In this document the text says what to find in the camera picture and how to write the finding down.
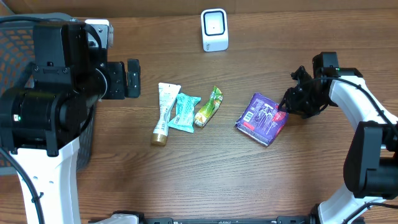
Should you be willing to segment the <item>white tube with gold cap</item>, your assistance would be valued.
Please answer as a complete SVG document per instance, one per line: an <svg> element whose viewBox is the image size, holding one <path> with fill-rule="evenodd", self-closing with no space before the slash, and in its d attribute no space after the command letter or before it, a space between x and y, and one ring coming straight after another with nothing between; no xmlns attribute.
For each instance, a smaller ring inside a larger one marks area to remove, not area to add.
<svg viewBox="0 0 398 224"><path fill-rule="evenodd" d="M164 146L169 135L170 115L174 107L177 95L181 89L180 85L171 83L159 83L159 120L152 133L151 144Z"/></svg>

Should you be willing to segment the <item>teal snack packet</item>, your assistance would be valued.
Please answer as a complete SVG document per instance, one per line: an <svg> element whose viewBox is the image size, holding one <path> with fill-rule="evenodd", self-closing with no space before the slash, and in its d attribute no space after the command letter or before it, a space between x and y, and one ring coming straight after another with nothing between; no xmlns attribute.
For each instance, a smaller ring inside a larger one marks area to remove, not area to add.
<svg viewBox="0 0 398 224"><path fill-rule="evenodd" d="M184 93L177 95L175 117L169 121L170 128L178 129L188 133L194 133L193 121L195 117L195 106L201 101L198 96L189 96Z"/></svg>

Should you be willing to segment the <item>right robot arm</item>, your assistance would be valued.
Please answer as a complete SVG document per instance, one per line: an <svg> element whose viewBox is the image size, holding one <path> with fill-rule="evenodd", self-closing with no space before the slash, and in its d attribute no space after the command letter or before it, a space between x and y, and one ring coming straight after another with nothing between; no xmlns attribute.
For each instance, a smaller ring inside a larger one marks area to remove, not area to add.
<svg viewBox="0 0 398 224"><path fill-rule="evenodd" d="M366 86L357 68L343 68L335 52L312 59L313 75L303 66L291 74L278 109L311 118L328 106L339 107L354 129L343 166L343 185L307 216L288 217L292 223L364 223L372 207L396 209L397 117L388 112Z"/></svg>

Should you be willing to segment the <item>green yellow snack packet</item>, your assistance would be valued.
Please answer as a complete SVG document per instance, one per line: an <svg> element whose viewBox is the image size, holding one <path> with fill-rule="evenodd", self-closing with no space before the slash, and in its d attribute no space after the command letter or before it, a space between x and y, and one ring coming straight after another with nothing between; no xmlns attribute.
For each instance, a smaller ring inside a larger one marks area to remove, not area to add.
<svg viewBox="0 0 398 224"><path fill-rule="evenodd" d="M217 86L214 86L211 95L209 97L209 100L196 113L194 117L194 123L198 127L203 128L207 124L207 122L209 122L209 120L213 117L213 115L217 112L222 101L223 101L222 91Z"/></svg>

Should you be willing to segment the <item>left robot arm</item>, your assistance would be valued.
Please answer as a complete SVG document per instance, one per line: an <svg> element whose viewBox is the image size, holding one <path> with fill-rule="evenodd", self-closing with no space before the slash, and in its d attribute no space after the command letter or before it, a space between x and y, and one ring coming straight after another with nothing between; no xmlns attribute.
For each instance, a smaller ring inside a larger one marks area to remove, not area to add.
<svg viewBox="0 0 398 224"><path fill-rule="evenodd" d="M81 136L100 100L137 98L136 59L110 62L106 19L1 18L1 31L34 59L1 95L1 154L18 173L29 223L80 223L76 167Z"/></svg>

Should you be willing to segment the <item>purple pad package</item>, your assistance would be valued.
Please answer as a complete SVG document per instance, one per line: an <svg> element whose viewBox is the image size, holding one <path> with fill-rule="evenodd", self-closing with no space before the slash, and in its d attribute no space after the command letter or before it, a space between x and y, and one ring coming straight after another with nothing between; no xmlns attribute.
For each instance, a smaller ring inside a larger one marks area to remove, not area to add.
<svg viewBox="0 0 398 224"><path fill-rule="evenodd" d="M260 93L253 94L235 127L262 145L272 144L286 124L289 114L278 110L279 104Z"/></svg>

